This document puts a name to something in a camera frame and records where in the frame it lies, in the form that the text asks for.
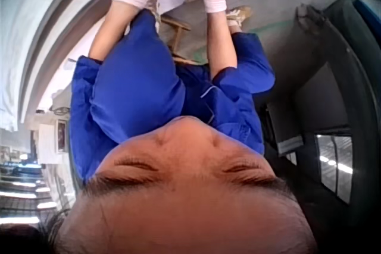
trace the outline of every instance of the window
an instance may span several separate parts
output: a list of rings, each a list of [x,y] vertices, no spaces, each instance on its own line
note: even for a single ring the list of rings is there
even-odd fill
[[[352,186],[352,138],[317,135],[321,182],[349,203]]]

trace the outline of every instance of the shoe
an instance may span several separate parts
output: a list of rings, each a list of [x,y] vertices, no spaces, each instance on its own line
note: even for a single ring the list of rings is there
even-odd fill
[[[227,23],[229,26],[238,25],[242,27],[242,23],[253,15],[249,6],[236,7],[226,12]]]

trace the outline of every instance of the floor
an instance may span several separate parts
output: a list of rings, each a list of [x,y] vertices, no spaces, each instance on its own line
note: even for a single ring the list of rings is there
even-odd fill
[[[336,0],[228,0],[228,7],[248,5],[254,10],[252,18],[243,25],[246,32],[257,33],[276,73],[277,82],[271,91],[276,98],[290,92],[304,79],[303,75],[318,59],[313,56],[314,42],[308,40],[294,22],[295,9],[310,4],[323,10]],[[206,63],[206,16],[201,0],[182,5],[168,13],[192,27],[179,47],[183,57]],[[172,36],[168,26],[162,25],[164,40]]]

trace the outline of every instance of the eyebrow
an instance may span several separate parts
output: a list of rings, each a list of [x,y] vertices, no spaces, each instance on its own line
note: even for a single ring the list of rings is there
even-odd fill
[[[104,175],[92,177],[85,185],[83,193],[86,196],[103,196],[125,190],[136,190],[142,187],[153,187],[162,183],[160,178],[114,178]]]
[[[275,192],[278,195],[286,197],[294,202],[296,202],[296,198],[293,195],[291,189],[289,188],[286,181],[282,180],[278,177],[272,178],[246,178],[246,179],[235,179],[232,181],[236,186],[243,187],[260,187],[265,190],[270,190]]]

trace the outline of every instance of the forehead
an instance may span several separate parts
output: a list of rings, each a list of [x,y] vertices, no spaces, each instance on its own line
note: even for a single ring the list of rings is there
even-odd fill
[[[107,237],[115,247],[133,246],[135,250],[184,245],[197,249],[215,243],[225,248],[244,245],[250,249],[276,237],[281,239],[284,233],[280,232],[292,231],[297,224],[290,216],[293,210],[267,192],[240,192],[205,184],[204,188],[193,184],[184,192],[183,187],[87,201],[83,215],[71,222],[76,230],[68,232],[87,236],[91,230],[93,241]]]

